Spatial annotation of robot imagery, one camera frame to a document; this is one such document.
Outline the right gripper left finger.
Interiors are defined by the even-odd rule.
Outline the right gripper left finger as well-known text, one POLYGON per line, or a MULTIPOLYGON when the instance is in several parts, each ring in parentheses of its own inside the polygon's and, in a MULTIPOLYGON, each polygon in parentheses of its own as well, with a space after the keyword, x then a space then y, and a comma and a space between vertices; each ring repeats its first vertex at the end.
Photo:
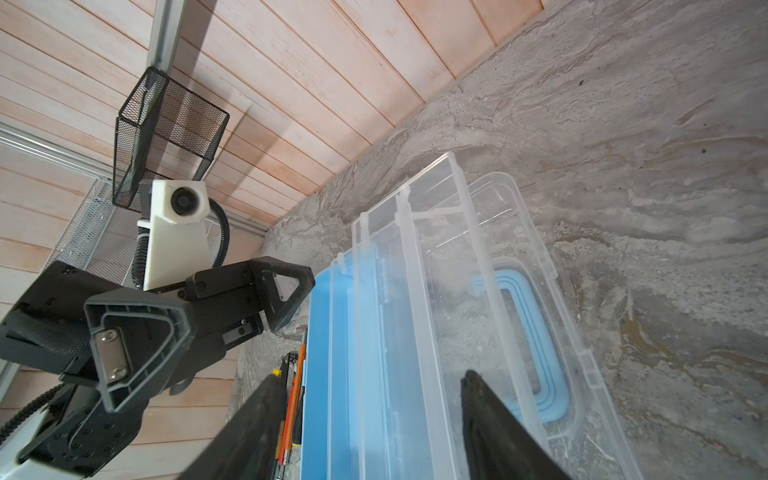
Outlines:
POLYGON ((268 375, 179 477, 270 479, 285 402, 284 381, 268 375))

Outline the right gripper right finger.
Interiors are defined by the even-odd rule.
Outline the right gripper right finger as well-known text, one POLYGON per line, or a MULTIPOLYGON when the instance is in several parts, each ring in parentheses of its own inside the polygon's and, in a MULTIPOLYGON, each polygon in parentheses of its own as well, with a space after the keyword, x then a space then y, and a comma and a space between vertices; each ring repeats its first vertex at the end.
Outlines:
POLYGON ((569 478, 473 370, 461 380, 461 401, 470 478, 569 478))

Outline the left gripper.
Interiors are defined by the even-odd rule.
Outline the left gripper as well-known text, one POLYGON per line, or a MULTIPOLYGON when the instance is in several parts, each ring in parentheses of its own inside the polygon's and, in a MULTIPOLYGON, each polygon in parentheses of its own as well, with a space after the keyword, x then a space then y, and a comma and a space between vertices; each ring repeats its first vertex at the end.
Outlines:
POLYGON ((261 313, 288 325, 314 286, 310 267, 269 256, 148 291, 51 264, 1 323, 4 360, 58 379, 2 427, 2 475, 97 474, 154 397, 259 334, 261 313))

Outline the blue plastic tool box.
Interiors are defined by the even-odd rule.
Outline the blue plastic tool box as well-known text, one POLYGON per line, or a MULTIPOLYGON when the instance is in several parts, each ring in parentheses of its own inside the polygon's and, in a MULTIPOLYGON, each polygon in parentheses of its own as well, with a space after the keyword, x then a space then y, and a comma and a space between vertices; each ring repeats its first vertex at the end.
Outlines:
POLYGON ((351 233, 310 297, 301 478, 468 478, 468 371, 569 477, 641 477, 510 175, 446 153, 351 233))

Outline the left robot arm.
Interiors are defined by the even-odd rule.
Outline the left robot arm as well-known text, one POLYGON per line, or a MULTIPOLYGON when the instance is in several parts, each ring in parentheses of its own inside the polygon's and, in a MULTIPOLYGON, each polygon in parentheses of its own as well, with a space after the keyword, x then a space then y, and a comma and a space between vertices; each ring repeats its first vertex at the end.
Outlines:
POLYGON ((51 263, 1 323, 4 360, 59 379, 2 426, 2 476, 97 474, 137 437, 153 398, 283 328, 314 284, 309 267, 272 257, 147 291, 51 263))

